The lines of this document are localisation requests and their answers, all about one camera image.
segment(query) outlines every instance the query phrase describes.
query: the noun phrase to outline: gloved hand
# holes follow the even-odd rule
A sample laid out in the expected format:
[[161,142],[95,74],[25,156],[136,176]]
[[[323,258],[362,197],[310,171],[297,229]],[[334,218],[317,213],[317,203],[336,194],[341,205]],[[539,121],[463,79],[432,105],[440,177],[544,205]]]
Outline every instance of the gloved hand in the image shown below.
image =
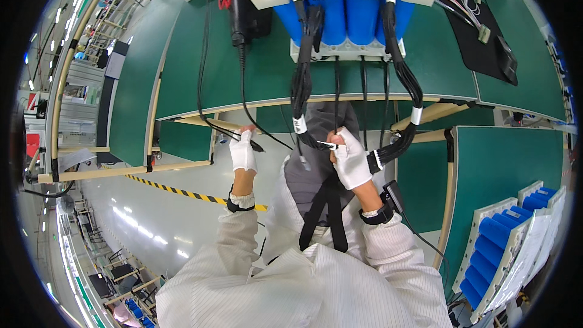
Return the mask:
[[233,171],[242,168],[245,171],[252,169],[257,172],[255,155],[251,148],[251,138],[254,131],[255,126],[246,126],[235,131],[235,133],[241,135],[241,140],[231,139],[229,143],[231,159],[233,160]]
[[368,169],[364,147],[348,129],[341,127],[336,135],[328,134],[327,142],[338,144],[338,149],[330,154],[330,160],[338,173],[338,178],[347,190],[368,182],[373,178]]

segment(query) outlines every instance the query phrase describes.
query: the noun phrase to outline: yellow black hazard tape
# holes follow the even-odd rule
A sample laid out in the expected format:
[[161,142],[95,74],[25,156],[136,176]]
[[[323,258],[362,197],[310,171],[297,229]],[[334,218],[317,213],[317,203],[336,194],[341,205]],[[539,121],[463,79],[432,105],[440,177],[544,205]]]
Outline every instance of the yellow black hazard tape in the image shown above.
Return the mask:
[[[102,165],[101,167],[106,168],[106,169],[111,169],[110,167],[107,167],[104,165]],[[158,184],[156,182],[152,182],[150,180],[138,178],[137,176],[134,176],[134,175],[124,175],[124,176],[128,179],[139,181],[142,184],[157,187],[158,189],[165,190],[165,191],[170,192],[170,193],[174,193],[174,194],[178,194],[178,195],[182,195],[182,196],[188,196],[188,197],[198,199],[198,200],[210,201],[211,203],[227,205],[227,199],[223,199],[223,198],[219,198],[219,197],[215,197],[215,196],[210,196],[210,195],[199,194],[199,193],[187,192],[187,191],[182,190],[182,189],[177,189],[175,187],[166,186],[166,185]],[[267,211],[267,206],[261,205],[261,204],[256,204],[255,209],[259,210],[259,211]]]

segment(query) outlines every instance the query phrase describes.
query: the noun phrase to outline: white glove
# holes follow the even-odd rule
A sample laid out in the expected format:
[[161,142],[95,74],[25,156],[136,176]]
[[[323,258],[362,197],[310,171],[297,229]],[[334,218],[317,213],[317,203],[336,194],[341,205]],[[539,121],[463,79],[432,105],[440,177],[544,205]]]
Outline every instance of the white glove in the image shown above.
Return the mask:
[[229,148],[231,149],[231,159],[233,160],[233,171],[237,169],[249,169],[257,172],[257,164],[255,163],[255,155],[251,148],[251,137],[253,136],[250,130],[246,130],[241,135],[241,140],[231,139]]
[[352,190],[368,182],[373,176],[368,169],[366,151],[360,142],[344,127],[337,135],[344,139],[346,145],[340,144],[338,149],[334,150],[336,156],[334,168],[346,190]]

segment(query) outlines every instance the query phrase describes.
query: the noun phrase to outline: black mat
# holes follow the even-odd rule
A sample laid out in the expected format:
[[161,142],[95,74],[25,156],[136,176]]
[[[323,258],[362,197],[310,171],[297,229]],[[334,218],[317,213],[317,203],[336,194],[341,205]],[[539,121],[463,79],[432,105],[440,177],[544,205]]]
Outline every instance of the black mat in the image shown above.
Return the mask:
[[[460,13],[464,18],[467,16],[453,3],[449,0],[440,0],[445,5],[453,8],[456,12]],[[468,0],[468,5],[470,8],[474,8],[476,4],[473,0]],[[518,85],[518,80],[514,82],[508,81],[507,77],[504,75],[502,70],[498,66],[498,55],[496,52],[496,36],[504,37],[494,14],[488,8],[486,0],[482,0],[480,6],[480,15],[476,18],[480,23],[490,28],[490,39],[487,44],[480,42],[477,39],[478,31],[474,26],[470,26],[465,21],[458,18],[452,12],[444,9],[451,24],[451,28],[454,30],[455,38],[458,41],[459,51],[462,55],[463,64],[470,70],[476,71],[477,73],[482,73],[484,75],[492,76],[500,79],[509,84]]]

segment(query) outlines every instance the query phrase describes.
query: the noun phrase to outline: wrist strap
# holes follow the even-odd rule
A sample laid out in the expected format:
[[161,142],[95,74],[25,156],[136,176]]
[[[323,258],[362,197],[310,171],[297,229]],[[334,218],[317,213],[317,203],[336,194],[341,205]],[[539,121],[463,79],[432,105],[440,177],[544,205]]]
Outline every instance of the wrist strap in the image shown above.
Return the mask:
[[239,208],[238,204],[235,204],[231,201],[231,192],[233,191],[233,185],[231,184],[231,190],[229,190],[229,197],[227,198],[227,209],[231,212],[235,213],[237,211],[249,211],[255,209],[255,205],[253,204],[250,208]]
[[377,215],[374,217],[365,217],[363,216],[363,210],[359,210],[360,219],[363,220],[368,225],[378,225],[381,223],[387,223],[393,218],[393,209],[388,206],[387,204],[383,204],[383,206],[377,210]]

